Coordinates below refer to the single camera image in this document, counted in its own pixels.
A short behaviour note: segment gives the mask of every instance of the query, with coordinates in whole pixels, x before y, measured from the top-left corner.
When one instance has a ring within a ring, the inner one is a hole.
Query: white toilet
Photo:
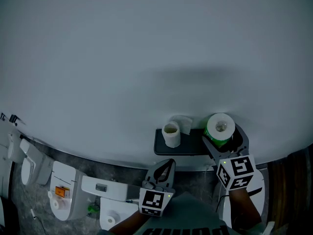
[[[9,138],[9,148],[8,148],[8,158],[9,160],[21,164],[24,161],[25,154],[20,148],[21,139],[20,134],[17,132],[8,133]]]
[[[259,170],[256,170],[256,173],[247,186],[246,190],[249,193],[250,199],[252,200],[259,214],[262,215],[265,200],[265,184],[263,175]],[[222,184],[219,182],[215,186],[213,193],[213,199],[217,201],[216,205],[223,195],[228,194],[228,191],[226,191],[224,186],[222,186]],[[222,219],[228,227],[231,227],[230,210],[229,197],[224,197],[220,202],[218,214],[220,219]]]
[[[25,139],[21,141],[20,148],[25,153],[21,177],[24,185],[37,183],[45,185],[52,172],[54,160],[40,152],[35,146]]]

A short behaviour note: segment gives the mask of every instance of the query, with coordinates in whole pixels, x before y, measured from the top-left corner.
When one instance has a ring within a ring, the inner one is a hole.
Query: orange label
[[[56,186],[55,194],[59,195],[60,197],[65,198],[65,189]]]

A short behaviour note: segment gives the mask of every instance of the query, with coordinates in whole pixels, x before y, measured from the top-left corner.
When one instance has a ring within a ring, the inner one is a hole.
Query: black shelf
[[[198,156],[209,155],[202,141],[204,129],[192,129],[190,135],[180,134],[180,146],[170,148],[165,144],[162,129],[156,129],[154,150],[162,156]]]

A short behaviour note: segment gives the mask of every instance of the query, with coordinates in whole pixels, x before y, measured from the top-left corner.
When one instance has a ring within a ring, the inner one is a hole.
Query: gray floor
[[[140,186],[147,172],[146,170],[125,168],[82,159],[33,141],[32,143],[53,159],[72,166],[91,177],[116,180],[121,183]],[[31,208],[34,209],[36,215],[41,220],[47,235],[97,234],[100,230],[99,214],[92,214],[91,216],[73,221],[58,220],[51,211],[47,196],[50,180],[45,186],[36,184],[24,186],[21,181],[21,167],[20,164],[16,164],[14,167],[11,188],[11,199],[18,209],[21,235],[44,234],[40,222],[33,220],[30,212]],[[267,184],[267,170],[263,170],[262,173]],[[212,204],[212,194],[217,182],[218,180],[214,172],[176,172],[174,189],[177,191],[177,194],[187,191],[199,200]],[[264,208],[262,217],[265,222],[266,217],[267,206]]]

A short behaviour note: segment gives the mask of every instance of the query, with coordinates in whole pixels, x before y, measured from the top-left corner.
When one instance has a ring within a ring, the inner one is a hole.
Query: human arm
[[[149,218],[149,215],[136,211],[129,218],[112,227],[109,232],[115,235],[133,235]]]
[[[260,214],[245,188],[229,191],[229,200],[232,229],[242,233],[261,223]]]

